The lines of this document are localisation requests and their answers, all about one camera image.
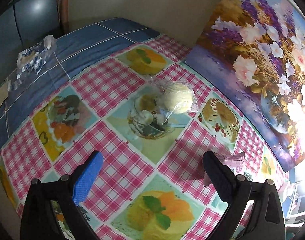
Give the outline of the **dark glass cabinet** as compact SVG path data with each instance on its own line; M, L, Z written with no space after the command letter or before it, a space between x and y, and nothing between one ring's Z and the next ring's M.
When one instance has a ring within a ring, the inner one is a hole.
M6 0L0 12L0 83L15 70L19 52L68 31L68 0Z

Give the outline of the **pink snack pack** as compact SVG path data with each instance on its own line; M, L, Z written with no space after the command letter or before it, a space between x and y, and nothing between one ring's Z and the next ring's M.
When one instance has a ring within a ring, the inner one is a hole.
M245 167L245 153L241 152L236 155L214 153L207 151L202 158L204 168L203 184L205 187L213 183L215 175L220 174L219 163L226 165L234 173L241 172Z

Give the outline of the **flower painting canvas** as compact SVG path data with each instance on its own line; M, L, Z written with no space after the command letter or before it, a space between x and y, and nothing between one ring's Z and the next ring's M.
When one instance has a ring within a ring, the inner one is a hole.
M305 16L294 0L221 0L186 62L240 109L285 172L305 159Z

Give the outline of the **round white pastry pack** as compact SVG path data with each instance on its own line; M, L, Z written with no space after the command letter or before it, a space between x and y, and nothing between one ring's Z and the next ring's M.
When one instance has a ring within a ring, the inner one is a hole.
M150 85L156 92L155 102L169 113L195 113L199 104L193 87L186 80L165 80L150 77Z

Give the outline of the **pink checkered tablecloth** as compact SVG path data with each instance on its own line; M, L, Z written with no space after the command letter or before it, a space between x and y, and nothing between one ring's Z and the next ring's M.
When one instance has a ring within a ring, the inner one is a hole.
M152 85L133 70L125 54L144 50L165 80L186 80L199 105L224 95L184 64L189 48L159 35L119 50L90 65L39 103L0 150L1 181L16 212L21 215L30 181L52 181L71 173L93 150L104 157L82 211L103 239L147 239L145 222L150 210L133 205L140 195L161 200L171 219L157 239L205 239L222 212L215 204L213 186L205 187L201 158L212 150L245 153L243 171L262 182L272 178L277 188L288 180L267 145L234 106L239 120L236 142L228 147L206 128L197 113L176 114L166 134L153 139L133 133L127 116L135 99L146 105Z

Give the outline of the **blue bedsheet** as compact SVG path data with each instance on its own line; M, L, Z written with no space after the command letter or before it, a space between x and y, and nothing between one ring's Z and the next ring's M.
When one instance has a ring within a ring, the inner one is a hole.
M125 18L110 18L56 41L39 74L31 73L0 108L0 150L33 109L85 68L132 44L159 36L155 29Z

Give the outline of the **crumpled blue white wrapper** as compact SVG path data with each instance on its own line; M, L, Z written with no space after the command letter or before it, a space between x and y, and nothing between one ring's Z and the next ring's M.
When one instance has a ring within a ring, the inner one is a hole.
M39 74L55 49L56 39L53 35L48 35L34 46L20 52L16 62L16 80L22 82L32 70Z

